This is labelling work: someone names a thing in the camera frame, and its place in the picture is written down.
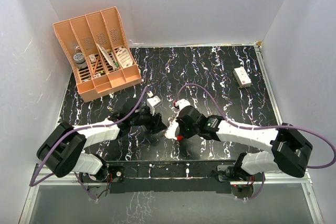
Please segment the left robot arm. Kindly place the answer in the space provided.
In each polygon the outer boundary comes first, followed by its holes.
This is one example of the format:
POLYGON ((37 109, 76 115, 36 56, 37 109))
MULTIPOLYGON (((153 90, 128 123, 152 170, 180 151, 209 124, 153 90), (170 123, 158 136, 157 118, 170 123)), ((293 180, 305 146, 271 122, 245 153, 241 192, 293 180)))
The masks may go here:
POLYGON ((104 121, 97 123, 102 127, 95 127, 96 124, 72 126, 68 122, 61 122, 38 149, 37 158, 43 161, 59 139, 76 129, 76 132, 68 135, 48 156, 45 165, 58 178, 74 172, 86 173, 98 182, 104 181, 109 173, 106 161, 97 154, 84 153, 85 148, 117 140, 129 134, 134 126, 144 126, 151 134, 167 129, 162 115, 153 113, 152 108, 147 105, 138 106, 127 116, 134 106, 135 103, 124 104, 121 111, 114 112, 104 121))

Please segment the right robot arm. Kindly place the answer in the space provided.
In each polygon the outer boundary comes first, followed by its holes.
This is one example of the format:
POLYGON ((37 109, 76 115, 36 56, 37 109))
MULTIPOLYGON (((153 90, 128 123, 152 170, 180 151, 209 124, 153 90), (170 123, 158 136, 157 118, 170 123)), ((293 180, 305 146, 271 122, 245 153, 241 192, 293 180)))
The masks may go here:
POLYGON ((178 114, 177 138, 195 135, 205 140, 235 142, 260 149, 258 153, 241 153, 234 166, 217 174, 226 180, 248 180, 264 172, 284 172, 302 178, 312 152, 312 144, 298 131, 283 125, 280 129, 262 129, 248 124, 231 125, 219 115, 206 117, 188 105, 178 114))

